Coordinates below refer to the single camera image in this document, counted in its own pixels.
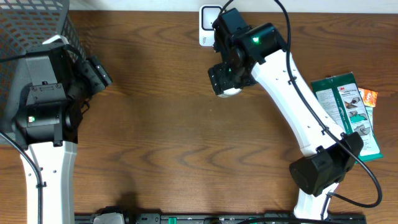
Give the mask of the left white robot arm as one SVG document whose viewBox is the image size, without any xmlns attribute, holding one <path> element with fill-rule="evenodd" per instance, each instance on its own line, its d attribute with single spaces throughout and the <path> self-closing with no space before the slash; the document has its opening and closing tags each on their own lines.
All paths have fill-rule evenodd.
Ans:
<svg viewBox="0 0 398 224">
<path fill-rule="evenodd" d="M 128 222 L 122 211 L 78 218 L 74 209 L 78 127 L 92 97 L 110 84 L 100 61 L 70 44 L 43 44 L 19 57 L 6 108 L 24 160 L 29 223 Z"/>
</svg>

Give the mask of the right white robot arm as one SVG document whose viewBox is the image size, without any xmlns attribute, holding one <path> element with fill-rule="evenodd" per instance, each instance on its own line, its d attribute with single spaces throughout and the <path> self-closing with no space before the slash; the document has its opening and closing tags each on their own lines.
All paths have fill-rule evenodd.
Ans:
<svg viewBox="0 0 398 224">
<path fill-rule="evenodd" d="M 215 94 L 230 97 L 257 83 L 265 89 L 303 154 L 289 166 L 299 187 L 293 214 L 301 220 L 325 221 L 330 198 L 357 162 L 363 140 L 346 133 L 322 108 L 272 24 L 252 28 L 244 22 L 217 21 L 213 30 L 214 49 L 223 60 L 208 71 Z"/>
</svg>

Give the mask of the blue white round tub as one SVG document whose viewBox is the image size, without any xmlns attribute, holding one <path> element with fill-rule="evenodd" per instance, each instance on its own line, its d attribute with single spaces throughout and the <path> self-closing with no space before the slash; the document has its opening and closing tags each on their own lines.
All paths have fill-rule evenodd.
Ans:
<svg viewBox="0 0 398 224">
<path fill-rule="evenodd" d="M 220 98 L 229 98 L 231 96 L 237 95 L 242 91 L 240 88 L 230 88 L 228 90 L 224 90 L 221 94 L 218 95 Z"/>
</svg>

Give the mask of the orange small packet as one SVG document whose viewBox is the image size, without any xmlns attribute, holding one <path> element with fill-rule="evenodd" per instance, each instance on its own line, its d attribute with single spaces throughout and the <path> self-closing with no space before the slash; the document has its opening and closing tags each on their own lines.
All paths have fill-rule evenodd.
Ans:
<svg viewBox="0 0 398 224">
<path fill-rule="evenodd" d="M 376 106 L 378 92 L 367 90 L 364 88 L 358 88 L 358 90 L 363 99 L 364 105 L 367 107 L 374 108 Z"/>
</svg>

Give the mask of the green 3M wipes pack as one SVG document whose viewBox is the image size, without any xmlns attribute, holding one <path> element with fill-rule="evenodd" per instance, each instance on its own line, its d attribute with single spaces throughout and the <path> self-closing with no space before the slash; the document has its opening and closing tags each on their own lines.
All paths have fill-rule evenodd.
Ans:
<svg viewBox="0 0 398 224">
<path fill-rule="evenodd" d="M 357 132 L 361 136 L 364 146 L 359 158 L 364 162 L 383 158 L 374 132 L 369 134 L 368 114 L 354 74 L 324 78 L 311 82 L 311 86 L 323 109 L 345 133 Z"/>
</svg>

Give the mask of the mint green snack pack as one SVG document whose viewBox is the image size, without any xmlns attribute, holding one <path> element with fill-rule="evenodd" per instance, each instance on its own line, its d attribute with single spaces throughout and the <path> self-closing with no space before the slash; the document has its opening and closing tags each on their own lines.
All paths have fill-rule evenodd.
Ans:
<svg viewBox="0 0 398 224">
<path fill-rule="evenodd" d="M 367 107 L 366 106 L 366 111 L 368 114 L 368 120 L 369 120 L 369 134 L 372 136 L 373 135 L 373 108 L 372 107 Z"/>
</svg>

